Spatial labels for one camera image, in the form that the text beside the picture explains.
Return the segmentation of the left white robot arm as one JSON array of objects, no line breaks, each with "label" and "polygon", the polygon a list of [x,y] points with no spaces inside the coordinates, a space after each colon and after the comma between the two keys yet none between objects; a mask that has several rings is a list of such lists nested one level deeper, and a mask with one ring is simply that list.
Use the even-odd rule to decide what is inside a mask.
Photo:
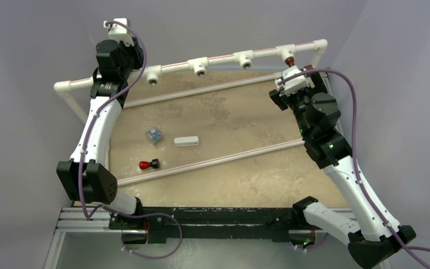
[{"label": "left white robot arm", "polygon": [[123,214],[130,229],[138,229],[144,224],[144,213],[137,209],[140,201],[118,188],[104,161],[129,91],[129,76],[143,67],[144,49],[136,38],[131,44],[104,40],[96,45],[96,59],[85,128],[69,160],[60,161],[56,172],[70,200],[103,205]]}]

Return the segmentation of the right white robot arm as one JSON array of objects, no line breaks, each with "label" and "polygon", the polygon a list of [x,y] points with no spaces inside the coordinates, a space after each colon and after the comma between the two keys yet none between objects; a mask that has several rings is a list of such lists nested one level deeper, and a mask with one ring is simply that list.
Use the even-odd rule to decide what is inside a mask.
[{"label": "right white robot arm", "polygon": [[292,221],[299,228],[323,229],[348,248],[359,266],[374,268],[416,234],[389,213],[355,164],[350,143],[336,127],[341,115],[337,101],[328,93],[321,73],[320,69],[287,68],[275,79],[269,96],[280,109],[293,111],[308,156],[340,190],[355,220],[306,197],[293,205]]}]

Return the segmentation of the brown faucet with chrome cap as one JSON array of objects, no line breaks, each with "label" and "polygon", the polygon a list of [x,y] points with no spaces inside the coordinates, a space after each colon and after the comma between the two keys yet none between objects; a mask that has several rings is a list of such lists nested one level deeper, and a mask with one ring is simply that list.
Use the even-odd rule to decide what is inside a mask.
[{"label": "brown faucet with chrome cap", "polygon": [[300,70],[301,72],[304,72],[304,71],[308,71],[308,70],[312,70],[312,69],[314,69],[314,66],[313,65],[311,65],[311,64],[309,64],[309,65],[307,65],[307,66],[304,66],[304,67],[297,67],[296,65],[295,65],[295,57],[294,56],[291,56],[291,57],[288,57],[288,58],[286,58],[285,60],[284,60],[284,62],[285,62],[285,64],[289,67],[289,68],[291,68],[291,67],[296,67],[298,70]]}]

